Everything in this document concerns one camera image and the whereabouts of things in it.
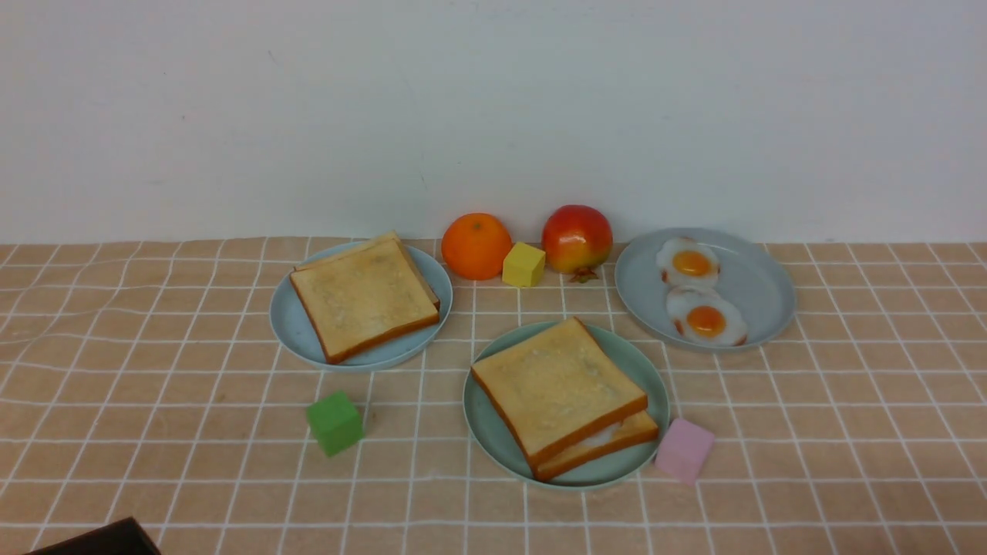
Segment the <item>fried egg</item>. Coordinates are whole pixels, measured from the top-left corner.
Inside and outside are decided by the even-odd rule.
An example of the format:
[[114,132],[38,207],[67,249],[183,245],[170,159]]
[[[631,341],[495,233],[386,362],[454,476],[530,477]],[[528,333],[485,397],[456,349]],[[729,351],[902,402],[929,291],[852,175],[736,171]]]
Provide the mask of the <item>fried egg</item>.
[[708,287],[672,287],[665,310],[679,335],[693,343],[726,347],[747,341],[747,323],[740,311]]
[[720,278],[720,261],[713,249],[688,237],[674,237],[654,256],[661,280],[671,286],[713,287]]

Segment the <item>light blue plate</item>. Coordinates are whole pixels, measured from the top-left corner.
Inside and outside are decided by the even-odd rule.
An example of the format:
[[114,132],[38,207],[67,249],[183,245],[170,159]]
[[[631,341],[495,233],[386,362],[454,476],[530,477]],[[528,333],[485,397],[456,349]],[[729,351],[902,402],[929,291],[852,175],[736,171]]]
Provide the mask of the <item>light blue plate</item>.
[[[507,332],[493,340],[480,353],[477,360],[517,345],[556,324],[558,322],[540,322]],[[658,424],[659,439],[589,461],[549,482],[539,482],[534,479],[531,467],[521,453],[521,448],[517,446],[514,436],[510,434],[507,425],[497,414],[490,397],[477,380],[473,379],[471,372],[466,377],[466,385],[463,387],[463,411],[466,413],[466,424],[484,452],[497,465],[520,480],[544,488],[568,491],[588,491],[613,486],[630,478],[651,462],[654,452],[658,449],[658,441],[668,430],[670,415],[668,393],[665,391],[664,383],[661,382],[661,376],[654,369],[654,364],[638,348],[617,334],[590,324],[586,324],[586,328],[607,357],[647,393],[647,413]]]
[[[714,289],[740,311],[747,322],[747,341],[739,346],[693,343],[679,335],[665,310],[668,285],[654,257],[672,237],[691,237],[720,259],[720,280]],[[789,273],[761,247],[713,229],[678,227],[642,235],[617,259],[617,294],[641,326],[665,343],[703,353],[736,353],[769,342],[796,315],[796,288]]]
[[[307,258],[302,264],[341,253],[356,245],[359,243],[347,243],[327,249]],[[295,288],[291,286],[290,278],[285,276],[277,285],[274,296],[270,300],[270,326],[277,339],[297,357],[304,358],[326,370],[339,372],[368,372],[391,368],[420,353],[425,346],[435,339],[435,334],[449,318],[449,312],[452,310],[452,281],[449,280],[449,274],[445,272],[438,261],[415,247],[405,245],[405,248],[408,249],[408,254],[412,256],[412,260],[418,266],[418,271],[421,272],[425,281],[435,291],[435,296],[438,297],[438,324],[393,339],[370,351],[349,358],[342,364],[327,364],[326,356],[319,344],[319,338],[315,334],[315,329],[312,328],[305,308],[298,299]]]

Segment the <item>black object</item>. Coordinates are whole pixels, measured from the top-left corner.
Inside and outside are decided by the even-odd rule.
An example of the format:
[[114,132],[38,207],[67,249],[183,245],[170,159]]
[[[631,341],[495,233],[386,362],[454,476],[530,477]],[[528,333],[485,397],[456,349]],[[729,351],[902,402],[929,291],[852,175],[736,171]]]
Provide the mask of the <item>black object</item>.
[[133,517],[66,539],[28,555],[161,555]]

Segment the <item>apple stem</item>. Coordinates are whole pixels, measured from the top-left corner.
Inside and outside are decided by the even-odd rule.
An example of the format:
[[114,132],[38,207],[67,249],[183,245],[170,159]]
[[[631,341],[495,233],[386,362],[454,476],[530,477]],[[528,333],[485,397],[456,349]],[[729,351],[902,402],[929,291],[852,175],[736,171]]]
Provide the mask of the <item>apple stem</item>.
[[572,279],[570,282],[586,283],[591,279],[599,279],[592,268],[580,268],[572,273]]

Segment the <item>sandwich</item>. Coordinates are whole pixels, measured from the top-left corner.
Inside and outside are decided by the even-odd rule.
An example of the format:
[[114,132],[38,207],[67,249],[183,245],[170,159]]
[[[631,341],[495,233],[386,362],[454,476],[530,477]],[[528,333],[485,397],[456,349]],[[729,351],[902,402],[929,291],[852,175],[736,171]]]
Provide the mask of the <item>sandwich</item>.
[[658,436],[647,394],[577,318],[477,361],[471,373],[536,480]]
[[439,321],[435,292],[394,232],[300,265],[289,278],[329,364]]

